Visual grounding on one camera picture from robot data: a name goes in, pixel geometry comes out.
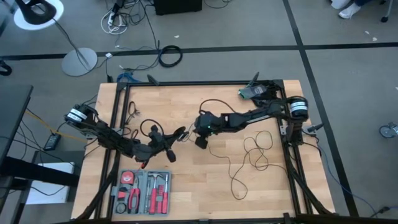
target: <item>black box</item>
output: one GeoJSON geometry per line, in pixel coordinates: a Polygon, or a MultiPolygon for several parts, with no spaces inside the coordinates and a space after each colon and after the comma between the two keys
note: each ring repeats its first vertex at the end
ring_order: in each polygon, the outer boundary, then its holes
{"type": "Polygon", "coordinates": [[[154,0],[156,14],[163,16],[166,14],[181,12],[201,11],[202,0],[154,0]]]}

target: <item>white shoe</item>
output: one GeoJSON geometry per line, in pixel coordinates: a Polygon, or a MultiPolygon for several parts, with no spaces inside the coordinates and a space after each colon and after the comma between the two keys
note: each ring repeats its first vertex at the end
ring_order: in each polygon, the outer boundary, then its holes
{"type": "Polygon", "coordinates": [[[351,0],[332,0],[331,6],[334,7],[335,9],[342,9],[346,7],[346,5],[350,2],[351,0]]]}
{"type": "Polygon", "coordinates": [[[338,15],[343,19],[350,19],[354,14],[356,14],[361,9],[361,6],[353,3],[348,8],[341,11],[338,15]]]}

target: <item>wooden table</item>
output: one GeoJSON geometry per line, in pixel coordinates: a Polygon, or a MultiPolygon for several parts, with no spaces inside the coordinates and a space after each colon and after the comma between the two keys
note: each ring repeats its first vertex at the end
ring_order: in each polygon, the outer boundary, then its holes
{"type": "MultiPolygon", "coordinates": [[[[285,91],[287,96],[303,95],[298,80],[285,80],[285,91]]],[[[158,121],[164,128],[165,133],[172,133],[180,126],[187,128],[198,116],[199,104],[209,98],[217,98],[228,102],[237,112],[246,112],[254,109],[254,104],[249,100],[242,100],[238,97],[238,89],[241,85],[217,85],[217,86],[140,86],[132,87],[129,100],[133,100],[137,109],[141,112],[131,120],[127,127],[139,129],[141,121],[147,118],[158,121]]],[[[96,110],[99,117],[110,123],[112,108],[116,92],[116,84],[101,84],[96,103],[96,110]]],[[[119,101],[118,116],[116,125],[120,124],[121,111],[123,107],[124,94],[121,94],[119,101]]],[[[210,110],[219,116],[220,113],[229,113],[228,107],[219,102],[207,102],[203,105],[204,110],[210,110]]],[[[152,124],[145,123],[143,130],[149,132],[152,124]]],[[[285,167],[282,145],[279,136],[277,121],[274,118],[267,119],[249,125],[238,133],[222,133],[209,137],[208,145],[213,154],[228,156],[231,159],[231,175],[243,163],[245,151],[243,140],[246,137],[254,137],[259,131],[266,130],[272,135],[261,133],[258,137],[258,144],[262,147],[269,147],[273,141],[273,147],[265,151],[270,164],[277,164],[285,167]]],[[[137,136],[143,143],[148,143],[149,138],[141,133],[137,136]]],[[[304,141],[316,144],[309,136],[304,136],[304,141]]],[[[254,147],[254,142],[246,141],[247,149],[254,147]]],[[[90,152],[96,144],[88,147],[90,152]]],[[[193,142],[176,142],[172,146],[177,155],[177,161],[170,163],[165,153],[160,153],[152,158],[147,170],[170,170],[172,173],[172,184],[170,194],[170,214],[167,217],[151,217],[147,215],[133,217],[125,215],[113,215],[112,220],[196,220],[196,219],[224,219],[224,218],[274,218],[282,217],[284,212],[294,216],[289,182],[285,173],[280,167],[270,166],[265,171],[257,171],[249,164],[246,158],[246,165],[239,171],[236,178],[245,183],[248,187],[248,194],[242,200],[236,200],[231,194],[231,179],[228,176],[228,160],[212,156],[208,149],[202,150],[193,142]]],[[[93,199],[100,184],[101,168],[103,165],[105,149],[99,148],[92,152],[83,163],[81,178],[76,193],[75,204],[72,211],[72,218],[79,216],[85,207],[93,199]]],[[[300,146],[307,184],[324,206],[334,211],[330,196],[329,187],[319,152],[308,145],[300,146]]],[[[260,152],[251,152],[251,160],[259,157],[260,152]]],[[[264,165],[265,159],[259,161],[264,165]]],[[[120,169],[137,169],[140,164],[134,159],[122,156],[120,169]]],[[[300,207],[305,211],[302,193],[298,188],[300,207]]],[[[233,182],[233,193],[236,197],[243,197],[245,188],[237,181],[233,182]]],[[[105,193],[102,214],[106,215],[109,191],[105,193]]]]}

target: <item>tool case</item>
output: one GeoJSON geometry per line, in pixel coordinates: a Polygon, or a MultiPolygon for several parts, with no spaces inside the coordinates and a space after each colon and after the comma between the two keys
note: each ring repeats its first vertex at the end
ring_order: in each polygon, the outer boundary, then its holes
{"type": "Polygon", "coordinates": [[[171,172],[166,170],[122,170],[115,196],[115,215],[167,216],[170,208],[171,172]]]}

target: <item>red-handled pliers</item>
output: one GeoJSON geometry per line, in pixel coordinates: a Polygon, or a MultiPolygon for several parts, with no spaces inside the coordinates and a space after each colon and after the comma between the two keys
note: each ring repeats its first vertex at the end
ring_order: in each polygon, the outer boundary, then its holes
{"type": "Polygon", "coordinates": [[[129,196],[129,201],[128,201],[128,212],[131,213],[133,212],[134,214],[138,213],[138,208],[139,208],[139,196],[140,196],[140,191],[138,188],[138,177],[134,178],[134,184],[132,185],[132,189],[130,190],[130,196],[129,196]]]}

